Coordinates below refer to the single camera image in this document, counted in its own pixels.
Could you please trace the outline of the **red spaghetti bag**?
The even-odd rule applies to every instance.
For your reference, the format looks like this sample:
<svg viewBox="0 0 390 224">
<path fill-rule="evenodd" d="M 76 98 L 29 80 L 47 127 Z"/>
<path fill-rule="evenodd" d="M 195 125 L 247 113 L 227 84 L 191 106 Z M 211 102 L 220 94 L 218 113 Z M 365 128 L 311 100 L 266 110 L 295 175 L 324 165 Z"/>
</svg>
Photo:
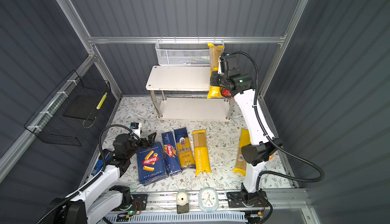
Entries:
<svg viewBox="0 0 390 224">
<path fill-rule="evenodd" d="M 230 98 L 232 98 L 232 95 L 231 95 L 230 91 L 228 91 L 228 90 L 226 90 L 226 89 L 221 89 L 220 94 L 221 94 L 221 96 L 222 96 L 223 98 L 225 98 L 225 99 L 230 99 Z"/>
</svg>

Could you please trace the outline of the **yellow Pastatime spaghetti bag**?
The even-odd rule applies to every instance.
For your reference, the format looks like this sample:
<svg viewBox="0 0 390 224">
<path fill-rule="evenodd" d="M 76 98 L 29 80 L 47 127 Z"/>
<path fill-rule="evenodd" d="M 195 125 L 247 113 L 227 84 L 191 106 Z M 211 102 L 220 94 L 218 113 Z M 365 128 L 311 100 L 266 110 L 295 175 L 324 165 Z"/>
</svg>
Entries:
<svg viewBox="0 0 390 224">
<path fill-rule="evenodd" d="M 208 47 L 210 56 L 210 75 L 212 75 L 212 72 L 218 71 L 219 58 L 224 51 L 224 45 L 214 45 L 212 43 L 208 43 Z M 207 98 L 222 98 L 220 90 L 221 89 L 218 86 L 210 86 Z"/>
<path fill-rule="evenodd" d="M 196 164 L 196 175 L 202 172 L 211 173 L 206 130 L 198 130 L 193 132 L 194 155 Z"/>
</svg>

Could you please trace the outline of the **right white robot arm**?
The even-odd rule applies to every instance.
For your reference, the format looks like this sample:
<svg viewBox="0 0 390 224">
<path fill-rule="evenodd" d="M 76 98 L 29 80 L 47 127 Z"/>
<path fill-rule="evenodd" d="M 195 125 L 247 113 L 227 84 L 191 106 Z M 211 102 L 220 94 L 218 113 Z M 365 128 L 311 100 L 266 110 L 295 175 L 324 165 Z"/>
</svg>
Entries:
<svg viewBox="0 0 390 224">
<path fill-rule="evenodd" d="M 240 197 L 236 199 L 241 200 L 246 206 L 253 206 L 259 199 L 263 198 L 260 190 L 261 173 L 269 157 L 276 151 L 276 147 L 271 143 L 274 134 L 267 125 L 262 109 L 258 105 L 258 75 L 256 74 L 255 80 L 252 80 L 250 75 L 242 74 L 237 55 L 246 56 L 255 66 L 255 72 L 258 73 L 256 63 L 247 53 L 222 53 L 219 58 L 218 71 L 211 74 L 210 85 L 227 91 L 226 97 L 234 99 L 245 119 L 250 144 L 241 148 L 247 167 Z"/>
</svg>

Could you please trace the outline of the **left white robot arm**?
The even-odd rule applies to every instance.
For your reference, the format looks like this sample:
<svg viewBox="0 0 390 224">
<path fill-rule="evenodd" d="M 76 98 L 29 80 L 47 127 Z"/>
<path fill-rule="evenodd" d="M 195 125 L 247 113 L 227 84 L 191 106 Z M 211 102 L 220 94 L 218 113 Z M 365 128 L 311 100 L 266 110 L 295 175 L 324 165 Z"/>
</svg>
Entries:
<svg viewBox="0 0 390 224">
<path fill-rule="evenodd" d="M 56 198 L 39 224 L 96 224 L 110 211 L 133 204 L 129 187 L 114 183 L 124 175 L 131 157 L 140 149 L 151 148 L 157 133 L 139 138 L 134 133 L 120 134 L 113 142 L 113 155 L 104 161 L 96 176 L 65 198 Z"/>
</svg>

